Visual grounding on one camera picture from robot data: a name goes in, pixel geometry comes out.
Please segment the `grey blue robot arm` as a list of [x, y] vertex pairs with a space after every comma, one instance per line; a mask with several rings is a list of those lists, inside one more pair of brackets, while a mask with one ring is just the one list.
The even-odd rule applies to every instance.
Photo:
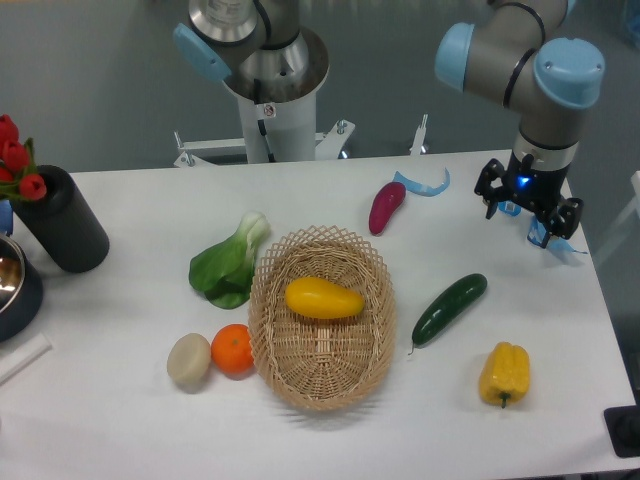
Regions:
[[[496, 1], [482, 27], [458, 23], [435, 55], [437, 78], [520, 116], [510, 160], [490, 161], [475, 186], [489, 213], [512, 202], [531, 212], [541, 239], [570, 238], [583, 203], [561, 189], [596, 104], [605, 61], [592, 44], [558, 38], [570, 1]], [[193, 1], [173, 40], [200, 75], [236, 97], [252, 163], [319, 160], [316, 94], [327, 49], [302, 26], [295, 1]]]

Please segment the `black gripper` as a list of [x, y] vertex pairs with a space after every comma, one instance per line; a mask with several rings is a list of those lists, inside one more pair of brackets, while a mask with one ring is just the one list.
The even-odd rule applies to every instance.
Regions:
[[531, 153], [518, 158], [512, 152], [507, 166], [491, 159], [482, 169], [474, 192], [486, 206], [485, 218], [490, 220], [498, 204], [511, 201], [531, 212], [539, 220], [539, 246], [546, 249], [553, 237], [572, 237], [579, 226], [584, 202], [576, 197], [564, 197], [568, 167], [543, 171], [534, 166]]

